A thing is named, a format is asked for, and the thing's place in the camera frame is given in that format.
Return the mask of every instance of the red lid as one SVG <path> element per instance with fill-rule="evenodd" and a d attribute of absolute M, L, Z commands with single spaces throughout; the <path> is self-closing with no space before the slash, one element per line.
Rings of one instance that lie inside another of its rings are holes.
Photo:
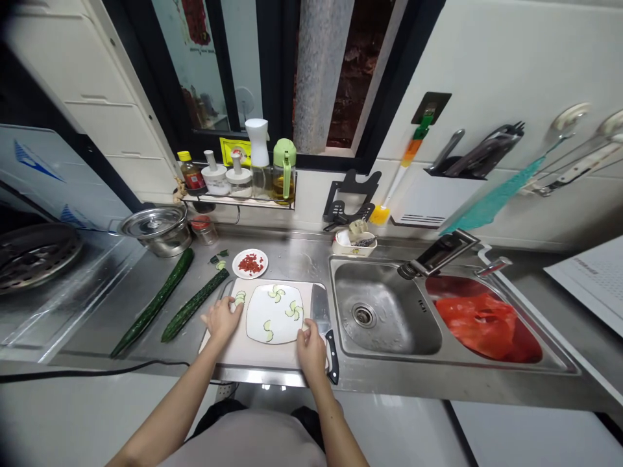
<path fill-rule="evenodd" d="M 199 215 L 197 217 L 192 218 L 192 220 L 190 221 L 190 224 L 194 230 L 202 230 L 202 229 L 210 227 L 211 222 L 212 220 L 210 219 L 210 216 Z"/>

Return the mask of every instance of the faucet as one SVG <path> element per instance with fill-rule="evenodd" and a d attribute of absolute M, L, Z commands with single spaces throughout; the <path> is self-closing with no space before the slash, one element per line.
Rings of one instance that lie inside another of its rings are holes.
<path fill-rule="evenodd" d="M 417 259 L 403 264 L 398 268 L 400 277 L 412 280 L 416 277 L 429 277 L 438 274 L 441 268 L 462 255 L 472 246 L 480 243 L 480 239 L 465 230 L 457 229 L 442 236 Z"/>
<path fill-rule="evenodd" d="M 484 267 L 483 269 L 477 270 L 474 274 L 477 278 L 482 279 L 483 277 L 487 277 L 492 272 L 499 271 L 502 268 L 510 266 L 513 262 L 505 256 L 500 256 L 495 261 L 490 262 L 489 266 Z"/>

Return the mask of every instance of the kitchen sink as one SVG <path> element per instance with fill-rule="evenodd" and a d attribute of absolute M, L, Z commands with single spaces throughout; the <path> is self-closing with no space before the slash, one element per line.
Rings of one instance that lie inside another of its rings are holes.
<path fill-rule="evenodd" d="M 430 355 L 441 330 L 417 287 L 391 265 L 349 263 L 335 275 L 340 323 L 354 344 L 376 353 Z M 356 352 L 348 345 L 345 352 Z"/>
<path fill-rule="evenodd" d="M 406 280 L 402 261 L 332 256 L 331 279 L 339 342 L 352 357 L 428 361 L 449 365 L 513 368 L 533 372 L 579 373 L 567 353 L 521 302 L 493 275 L 477 278 L 477 266 L 446 266 L 434 278 Z M 517 313 L 515 337 L 529 352 L 498 361 L 458 341 L 435 303 L 441 298 L 487 293 Z"/>

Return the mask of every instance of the red plastic bag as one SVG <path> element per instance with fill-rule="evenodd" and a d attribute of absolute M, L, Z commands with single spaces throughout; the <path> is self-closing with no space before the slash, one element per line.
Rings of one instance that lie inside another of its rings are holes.
<path fill-rule="evenodd" d="M 494 360 L 513 351 L 517 315 L 510 305 L 489 294 L 442 298 L 437 310 L 452 334 L 465 347 Z"/>

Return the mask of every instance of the cucumber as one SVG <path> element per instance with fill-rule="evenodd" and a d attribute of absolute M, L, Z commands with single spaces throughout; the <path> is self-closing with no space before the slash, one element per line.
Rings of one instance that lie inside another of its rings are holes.
<path fill-rule="evenodd" d="M 177 333 L 184 327 L 188 320 L 195 314 L 197 309 L 203 302 L 216 290 L 216 288 L 229 277 L 229 272 L 226 269 L 221 269 L 216 276 L 214 276 L 203 288 L 197 292 L 193 298 L 186 302 L 180 311 L 173 317 L 171 322 L 167 325 L 166 329 L 162 333 L 160 342 L 172 341 Z"/>
<path fill-rule="evenodd" d="M 124 350 L 127 346 L 132 344 L 138 337 L 147 329 L 149 323 L 156 317 L 164 303 L 169 298 L 169 295 L 175 290 L 175 287 L 180 283 L 182 278 L 184 277 L 186 271 L 190 267 L 190 264 L 193 262 L 193 258 L 195 257 L 195 253 L 192 248 L 189 248 L 182 253 L 180 259 L 177 261 L 175 268 L 169 275 L 167 281 L 164 283 L 162 288 L 158 291 L 156 296 L 149 302 L 149 305 L 143 310 L 141 315 L 134 321 L 134 324 L 128 331 L 123 335 L 119 344 L 114 348 L 114 350 L 110 353 L 110 358 L 114 358 L 119 353 Z"/>

